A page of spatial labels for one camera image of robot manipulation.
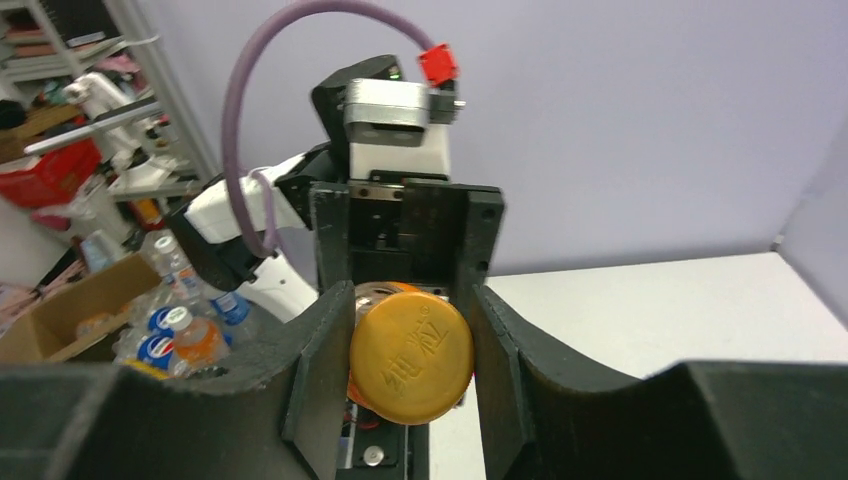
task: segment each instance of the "plastic bottle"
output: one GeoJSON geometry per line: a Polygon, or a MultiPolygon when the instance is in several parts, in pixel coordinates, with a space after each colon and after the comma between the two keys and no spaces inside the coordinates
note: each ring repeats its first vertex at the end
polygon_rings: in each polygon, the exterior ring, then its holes
{"type": "Polygon", "coordinates": [[[228,345],[239,346],[259,334],[259,322],[251,315],[250,304],[236,292],[223,292],[211,285],[203,286],[203,295],[220,317],[221,333],[228,345]]]}
{"type": "Polygon", "coordinates": [[[201,296],[201,282],[194,267],[180,250],[177,240],[166,235],[153,244],[157,255],[154,267],[166,285],[180,300],[192,301],[201,296]]]}
{"type": "Polygon", "coordinates": [[[159,285],[133,300],[130,310],[130,325],[153,331],[154,329],[150,326],[150,317],[160,308],[171,305],[173,302],[174,295],[171,288],[166,285],[159,285]]]}
{"type": "Polygon", "coordinates": [[[214,365],[230,354],[230,347],[215,322],[195,317],[185,307],[168,312],[166,322],[174,330],[174,348],[192,369],[214,365]]]}
{"type": "Polygon", "coordinates": [[[153,247],[151,252],[153,266],[162,277],[162,281],[171,288],[175,297],[168,300],[168,305],[185,306],[194,315],[214,319],[217,316],[215,310],[202,295],[202,289],[206,284],[179,248],[174,236],[162,235],[153,243],[153,247]]]}
{"type": "Polygon", "coordinates": [[[186,375],[189,364],[174,352],[174,340],[164,335],[154,334],[142,328],[132,328],[121,332],[113,345],[115,361],[125,364],[138,360],[153,368],[167,372],[172,377],[186,375]]]}

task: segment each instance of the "cardboard box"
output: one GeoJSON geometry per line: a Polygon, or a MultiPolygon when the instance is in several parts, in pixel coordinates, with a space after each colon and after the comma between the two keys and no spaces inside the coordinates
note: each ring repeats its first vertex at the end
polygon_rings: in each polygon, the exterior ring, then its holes
{"type": "Polygon", "coordinates": [[[112,361],[112,344],[129,320],[121,309],[160,281],[138,254],[86,277],[33,308],[0,337],[0,364],[112,361]],[[114,317],[77,340],[77,324],[104,312],[114,317]]]}

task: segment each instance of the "metal shelf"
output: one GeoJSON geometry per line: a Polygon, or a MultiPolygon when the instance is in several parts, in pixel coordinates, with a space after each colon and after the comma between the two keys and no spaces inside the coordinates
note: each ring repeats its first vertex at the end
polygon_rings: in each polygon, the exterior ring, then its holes
{"type": "Polygon", "coordinates": [[[24,0],[0,0],[0,11],[27,8],[24,0]]]}
{"type": "Polygon", "coordinates": [[[32,35],[20,38],[6,38],[3,37],[2,42],[10,47],[23,47],[27,45],[41,45],[44,43],[50,43],[50,39],[47,38],[46,35],[32,35]]]}
{"type": "Polygon", "coordinates": [[[153,87],[150,85],[144,87],[138,94],[136,94],[135,98],[138,100],[144,100],[147,97],[153,96],[153,87]]]}
{"type": "MultiPolygon", "coordinates": [[[[104,49],[102,52],[92,54],[90,58],[80,59],[83,68],[89,69],[101,59],[114,55],[124,48],[126,42],[119,41],[115,45],[104,49]]],[[[46,63],[44,65],[33,65],[31,67],[9,67],[4,69],[5,76],[12,82],[27,82],[31,80],[42,80],[53,77],[66,77],[72,74],[69,65],[63,65],[61,60],[56,60],[55,65],[46,63]]]]}
{"type": "Polygon", "coordinates": [[[203,190],[203,182],[200,180],[179,181],[176,177],[169,177],[162,185],[150,188],[127,188],[119,191],[110,191],[109,195],[116,202],[129,202],[131,200],[142,200],[145,198],[169,198],[194,195],[203,190]]]}

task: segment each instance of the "gold bottle cap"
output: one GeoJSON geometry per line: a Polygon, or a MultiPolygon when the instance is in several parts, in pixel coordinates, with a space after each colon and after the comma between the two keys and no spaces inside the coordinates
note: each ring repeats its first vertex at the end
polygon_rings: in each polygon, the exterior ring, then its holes
{"type": "MultiPolygon", "coordinates": [[[[354,295],[356,296],[356,324],[359,325],[359,319],[368,313],[374,305],[377,305],[383,299],[390,295],[399,292],[418,292],[417,287],[400,282],[367,282],[360,283],[356,286],[354,295]]],[[[347,384],[347,398],[353,400],[365,408],[369,408],[368,403],[359,394],[359,389],[353,383],[353,378],[349,376],[347,384]]]]}
{"type": "Polygon", "coordinates": [[[350,369],[375,413],[399,424],[424,424],[453,408],[468,387],[471,330],[453,305],[435,295],[395,293],[360,319],[350,369]]]}

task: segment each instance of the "red box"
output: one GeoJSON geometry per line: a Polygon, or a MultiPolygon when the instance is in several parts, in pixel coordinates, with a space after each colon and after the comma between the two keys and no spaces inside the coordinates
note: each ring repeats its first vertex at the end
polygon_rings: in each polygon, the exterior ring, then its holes
{"type": "Polygon", "coordinates": [[[31,161],[34,165],[0,173],[0,195],[24,208],[68,203],[100,160],[94,141],[81,140],[31,161]]]}

